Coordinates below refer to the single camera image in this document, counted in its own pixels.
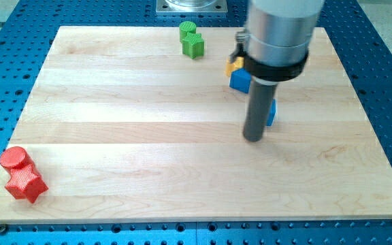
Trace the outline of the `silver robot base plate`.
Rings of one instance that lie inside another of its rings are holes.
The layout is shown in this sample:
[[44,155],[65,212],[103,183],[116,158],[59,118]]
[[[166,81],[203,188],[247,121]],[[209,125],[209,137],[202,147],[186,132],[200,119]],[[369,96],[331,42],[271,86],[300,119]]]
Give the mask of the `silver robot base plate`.
[[156,0],[156,13],[225,13],[227,0]]

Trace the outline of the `silver robot arm cylinder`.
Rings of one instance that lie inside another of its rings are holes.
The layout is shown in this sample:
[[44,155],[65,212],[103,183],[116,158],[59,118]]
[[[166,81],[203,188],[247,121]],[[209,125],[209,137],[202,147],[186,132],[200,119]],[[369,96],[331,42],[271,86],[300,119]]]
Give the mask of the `silver robot arm cylinder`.
[[323,0],[250,0],[246,52],[272,67],[302,61],[308,52]]

